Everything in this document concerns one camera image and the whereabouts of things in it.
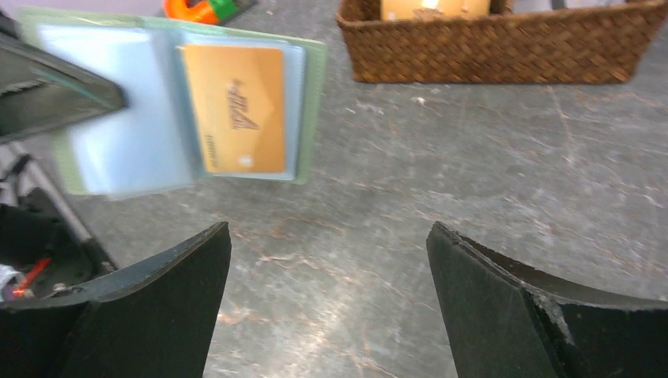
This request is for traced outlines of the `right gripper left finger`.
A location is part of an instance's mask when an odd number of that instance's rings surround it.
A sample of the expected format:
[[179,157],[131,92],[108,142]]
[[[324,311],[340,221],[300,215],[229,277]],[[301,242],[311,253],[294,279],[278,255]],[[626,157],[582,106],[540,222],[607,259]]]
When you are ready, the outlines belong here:
[[219,222],[50,297],[3,303],[2,376],[202,376],[230,259]]

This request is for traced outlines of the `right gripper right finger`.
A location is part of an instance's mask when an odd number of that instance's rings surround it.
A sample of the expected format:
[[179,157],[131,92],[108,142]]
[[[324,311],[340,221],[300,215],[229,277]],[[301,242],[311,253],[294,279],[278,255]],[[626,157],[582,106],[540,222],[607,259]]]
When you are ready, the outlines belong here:
[[436,222],[429,265],[460,377],[664,377],[667,304],[537,270]]

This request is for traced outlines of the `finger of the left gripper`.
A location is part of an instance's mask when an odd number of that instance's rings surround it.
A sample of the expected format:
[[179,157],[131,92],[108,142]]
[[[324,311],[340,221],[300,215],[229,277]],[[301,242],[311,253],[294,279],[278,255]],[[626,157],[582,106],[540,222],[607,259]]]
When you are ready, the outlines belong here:
[[25,43],[1,16],[1,143],[126,108],[111,80]]

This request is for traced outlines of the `light blue card holder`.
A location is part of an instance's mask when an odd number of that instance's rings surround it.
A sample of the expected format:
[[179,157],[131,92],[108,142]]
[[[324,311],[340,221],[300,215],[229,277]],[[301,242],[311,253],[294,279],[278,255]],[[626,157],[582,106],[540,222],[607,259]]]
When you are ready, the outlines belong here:
[[[26,42],[114,81],[128,102],[123,110],[53,134],[68,193],[127,198],[186,187],[206,176],[306,181],[328,57],[324,43],[163,17],[39,7],[20,9],[17,21]],[[205,170],[180,53],[185,44],[281,49],[283,172]]]

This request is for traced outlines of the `gold credit card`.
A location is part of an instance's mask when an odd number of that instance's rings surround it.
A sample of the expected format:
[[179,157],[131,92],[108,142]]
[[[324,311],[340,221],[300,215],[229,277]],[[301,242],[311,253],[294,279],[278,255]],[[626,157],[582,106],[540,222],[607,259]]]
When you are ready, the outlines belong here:
[[479,17],[490,13],[490,0],[383,0],[381,20],[431,20]]
[[283,172],[281,49],[185,44],[180,53],[205,170],[212,174]]

